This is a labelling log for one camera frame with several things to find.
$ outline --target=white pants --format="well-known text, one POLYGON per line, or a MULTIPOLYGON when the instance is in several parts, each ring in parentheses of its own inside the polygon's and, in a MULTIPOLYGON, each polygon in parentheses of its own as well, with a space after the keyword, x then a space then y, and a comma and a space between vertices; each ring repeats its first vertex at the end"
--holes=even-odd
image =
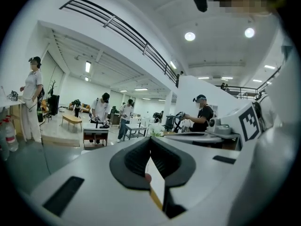
POLYGON ((26 139, 32 137, 36 142, 41 142, 41 131, 37 116, 37 99, 34 102, 29 99, 23 99, 25 102, 22 105, 22 123, 26 139))

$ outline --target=black t-shirt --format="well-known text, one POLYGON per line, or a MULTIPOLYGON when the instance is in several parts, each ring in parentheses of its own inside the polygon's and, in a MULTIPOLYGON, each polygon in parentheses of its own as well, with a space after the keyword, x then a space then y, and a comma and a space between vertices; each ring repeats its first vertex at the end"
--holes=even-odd
POLYGON ((208 122, 213 117, 213 110, 210 106, 206 105, 202 110, 198 113, 198 118, 201 118, 202 116, 206 117, 205 123, 194 123, 192 130, 194 132, 203 132, 207 129, 208 122))

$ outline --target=woman in white outfit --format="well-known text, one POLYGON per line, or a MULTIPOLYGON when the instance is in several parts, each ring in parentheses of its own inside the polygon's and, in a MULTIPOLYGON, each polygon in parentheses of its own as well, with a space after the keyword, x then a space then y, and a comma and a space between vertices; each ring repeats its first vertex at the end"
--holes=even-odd
POLYGON ((26 139, 30 140, 33 137, 36 142, 41 142, 41 132, 37 116, 37 97, 43 88, 43 78, 40 71, 41 59, 33 57, 29 61, 32 71, 25 80, 25 86, 20 88, 20 91, 23 91, 22 99, 25 102, 22 105, 23 129, 26 139))

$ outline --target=plastic bottle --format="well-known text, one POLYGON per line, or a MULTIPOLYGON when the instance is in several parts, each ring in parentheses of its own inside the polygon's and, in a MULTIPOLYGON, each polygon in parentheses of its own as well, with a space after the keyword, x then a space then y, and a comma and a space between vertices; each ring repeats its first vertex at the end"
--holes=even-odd
POLYGON ((5 139, 5 131, 2 122, 0 122, 0 154, 4 161, 9 157, 9 148, 5 139))
POLYGON ((11 152, 15 152, 19 148, 19 143, 15 135, 15 128, 13 124, 9 121, 9 118, 6 118, 3 121, 5 122, 5 139, 8 144, 8 148, 11 152))

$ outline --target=round ceiling light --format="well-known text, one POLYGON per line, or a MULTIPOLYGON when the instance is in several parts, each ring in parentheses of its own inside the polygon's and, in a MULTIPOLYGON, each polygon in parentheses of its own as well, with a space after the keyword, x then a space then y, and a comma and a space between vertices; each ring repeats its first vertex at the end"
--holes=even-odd
POLYGON ((254 34, 255 34, 255 31, 254 31, 253 28, 247 28, 246 31, 245 31, 245 36, 246 36, 247 38, 253 37, 254 34))
POLYGON ((193 41, 196 38, 196 35, 192 32, 188 32, 185 34, 185 39, 187 41, 193 41))

